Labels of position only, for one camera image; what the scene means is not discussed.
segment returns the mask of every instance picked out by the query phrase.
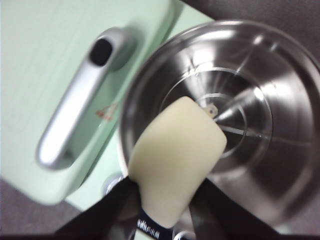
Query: red label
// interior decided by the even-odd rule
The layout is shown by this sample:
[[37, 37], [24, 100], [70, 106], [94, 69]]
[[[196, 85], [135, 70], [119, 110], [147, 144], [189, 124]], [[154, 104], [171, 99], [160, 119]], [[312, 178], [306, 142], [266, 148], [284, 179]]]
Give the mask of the red label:
[[113, 115], [117, 109], [118, 103], [113, 103], [109, 106], [102, 108], [101, 110], [97, 110], [95, 115], [98, 117], [110, 122], [113, 119]]

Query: stainless steel pot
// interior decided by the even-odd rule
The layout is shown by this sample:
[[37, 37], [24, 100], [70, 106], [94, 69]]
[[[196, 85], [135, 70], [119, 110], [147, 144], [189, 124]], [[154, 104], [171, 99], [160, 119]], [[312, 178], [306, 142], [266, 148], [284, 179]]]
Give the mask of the stainless steel pot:
[[199, 25], [167, 41], [127, 93], [120, 122], [126, 162], [146, 126], [182, 96], [218, 109], [213, 120], [228, 144], [208, 178], [233, 200], [275, 225], [313, 196], [320, 178], [320, 67], [298, 42], [240, 20]]

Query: sponge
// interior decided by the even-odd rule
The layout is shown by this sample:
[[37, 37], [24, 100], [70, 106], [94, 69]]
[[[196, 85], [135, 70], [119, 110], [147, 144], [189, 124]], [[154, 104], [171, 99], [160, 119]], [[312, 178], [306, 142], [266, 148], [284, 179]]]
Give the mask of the sponge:
[[173, 227], [226, 143], [218, 125], [191, 98], [181, 97], [162, 111], [138, 139], [128, 164], [145, 213]]

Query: light green appliance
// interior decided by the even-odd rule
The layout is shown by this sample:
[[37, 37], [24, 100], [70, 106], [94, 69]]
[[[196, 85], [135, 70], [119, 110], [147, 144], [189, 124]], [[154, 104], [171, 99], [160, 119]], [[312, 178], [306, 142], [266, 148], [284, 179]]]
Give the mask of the light green appliance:
[[[1, 177], [39, 203], [66, 199], [85, 210], [103, 197], [106, 179], [126, 172], [116, 128], [137, 69], [166, 39], [212, 19], [177, 0], [1, 3]], [[37, 147], [55, 109], [94, 40], [112, 27], [133, 35], [133, 55], [107, 74], [82, 115], [69, 143], [78, 148], [74, 163], [41, 166]]]

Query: door handle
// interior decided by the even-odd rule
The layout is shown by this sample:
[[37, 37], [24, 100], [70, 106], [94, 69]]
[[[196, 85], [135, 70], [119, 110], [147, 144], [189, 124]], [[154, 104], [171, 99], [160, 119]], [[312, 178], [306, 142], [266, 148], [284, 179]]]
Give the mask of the door handle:
[[40, 165], [59, 170], [73, 164], [76, 159], [67, 152], [70, 139], [108, 72], [121, 68], [135, 46], [134, 38], [117, 27], [95, 39], [38, 143]]

